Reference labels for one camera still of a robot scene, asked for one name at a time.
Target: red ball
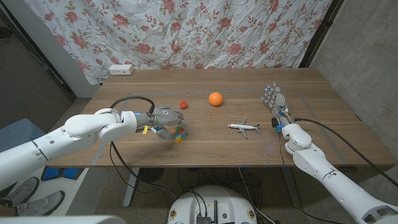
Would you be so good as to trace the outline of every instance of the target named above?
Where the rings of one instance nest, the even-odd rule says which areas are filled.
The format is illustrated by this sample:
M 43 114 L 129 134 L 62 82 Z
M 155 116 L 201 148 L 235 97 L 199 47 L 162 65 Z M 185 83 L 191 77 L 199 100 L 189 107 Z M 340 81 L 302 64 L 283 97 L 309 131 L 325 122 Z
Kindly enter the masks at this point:
M 187 108 L 187 102 L 185 102 L 184 100 L 182 100 L 181 102 L 180 102 L 180 108 L 181 109 L 185 109 L 185 108 Z

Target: shoe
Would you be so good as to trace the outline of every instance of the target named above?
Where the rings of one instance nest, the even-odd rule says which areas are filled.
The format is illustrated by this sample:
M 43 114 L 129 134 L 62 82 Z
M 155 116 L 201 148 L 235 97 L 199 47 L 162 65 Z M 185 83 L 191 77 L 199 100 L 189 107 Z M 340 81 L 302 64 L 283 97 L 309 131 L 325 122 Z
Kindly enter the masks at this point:
M 61 190 L 57 191 L 45 198 L 18 205 L 17 214 L 19 216 L 50 215 L 61 205 L 64 198 L 65 193 Z
M 21 203 L 25 203 L 36 192 L 39 186 L 39 180 L 36 177 L 27 179 L 13 193 L 2 198 L 2 202 L 7 207 L 16 207 Z

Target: orange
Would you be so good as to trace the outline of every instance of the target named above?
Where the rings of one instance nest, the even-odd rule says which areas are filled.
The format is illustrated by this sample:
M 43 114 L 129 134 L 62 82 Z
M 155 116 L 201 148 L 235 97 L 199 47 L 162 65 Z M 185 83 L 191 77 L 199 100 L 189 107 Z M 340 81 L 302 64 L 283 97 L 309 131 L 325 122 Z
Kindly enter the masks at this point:
M 213 106 L 218 106 L 223 102 L 223 96 L 220 93 L 214 92 L 209 96 L 209 103 Z

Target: wooden table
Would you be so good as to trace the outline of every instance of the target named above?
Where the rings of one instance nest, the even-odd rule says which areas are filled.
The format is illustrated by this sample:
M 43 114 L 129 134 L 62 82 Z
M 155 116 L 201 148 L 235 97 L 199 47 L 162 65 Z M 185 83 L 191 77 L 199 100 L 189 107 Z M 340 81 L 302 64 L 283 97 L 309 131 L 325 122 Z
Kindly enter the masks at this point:
M 180 144 L 148 134 L 130 134 L 115 141 L 122 157 L 131 167 L 269 167 L 287 165 L 292 156 L 284 149 L 285 139 L 271 127 L 271 110 L 260 100 L 267 85 L 276 81 L 281 87 L 294 118 L 317 119 L 331 127 L 358 148 L 373 163 L 390 166 L 394 158 L 339 97 L 323 77 L 309 68 L 218 69 L 218 70 L 136 70 L 128 76 L 110 76 L 91 99 L 82 114 L 108 108 L 128 95 L 145 96 L 156 106 L 179 109 L 180 100 L 188 103 L 179 109 L 188 125 L 188 136 Z M 211 106 L 208 95 L 223 95 L 219 107 Z M 147 111 L 150 104 L 141 100 L 120 103 L 116 109 Z M 246 131 L 245 139 L 236 129 L 240 123 L 261 123 L 260 133 Z M 336 166 L 367 163 L 334 134 L 316 124 L 298 122 L 314 144 Z M 121 166 L 116 155 L 114 161 Z M 57 167 L 112 166 L 109 143 L 100 140 L 91 148 L 51 163 Z

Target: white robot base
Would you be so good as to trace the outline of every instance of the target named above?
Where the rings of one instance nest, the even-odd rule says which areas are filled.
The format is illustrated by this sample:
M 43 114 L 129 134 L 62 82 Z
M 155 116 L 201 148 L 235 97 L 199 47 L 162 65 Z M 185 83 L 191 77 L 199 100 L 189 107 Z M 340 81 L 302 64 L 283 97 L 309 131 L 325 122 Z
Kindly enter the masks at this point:
M 201 186 L 193 191 L 197 194 L 199 204 L 192 191 L 181 195 L 170 208 L 168 224 L 257 224 L 253 206 L 237 192 L 217 185 Z M 199 205 L 201 218 L 197 217 Z

